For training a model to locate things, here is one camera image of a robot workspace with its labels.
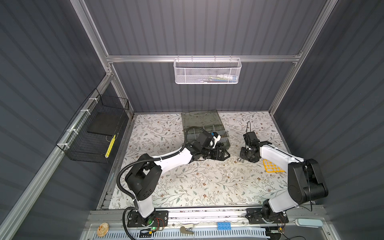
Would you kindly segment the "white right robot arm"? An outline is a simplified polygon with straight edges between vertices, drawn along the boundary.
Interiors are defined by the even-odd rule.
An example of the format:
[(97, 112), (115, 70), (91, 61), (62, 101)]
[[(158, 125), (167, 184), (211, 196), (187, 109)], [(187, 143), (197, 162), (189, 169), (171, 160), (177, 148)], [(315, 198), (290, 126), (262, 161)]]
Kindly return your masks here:
[(329, 194), (320, 165), (314, 159), (299, 158), (268, 144), (242, 147), (240, 159), (252, 163), (268, 160), (287, 173), (287, 189), (263, 203), (261, 215), (268, 222), (286, 210)]

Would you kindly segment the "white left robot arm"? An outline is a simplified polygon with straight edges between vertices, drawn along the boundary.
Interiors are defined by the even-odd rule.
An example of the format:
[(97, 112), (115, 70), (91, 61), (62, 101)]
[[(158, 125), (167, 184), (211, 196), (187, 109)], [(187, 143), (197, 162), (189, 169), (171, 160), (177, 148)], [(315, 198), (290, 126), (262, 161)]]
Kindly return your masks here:
[(134, 200), (139, 215), (146, 219), (155, 212), (152, 194), (160, 178), (167, 172), (180, 166), (197, 162), (200, 159), (225, 161), (231, 155), (224, 147), (216, 148), (195, 148), (187, 145), (180, 150), (160, 157), (151, 157), (148, 154), (142, 155), (136, 162), (133, 162), (121, 170), (128, 188), (120, 186), (119, 189)]

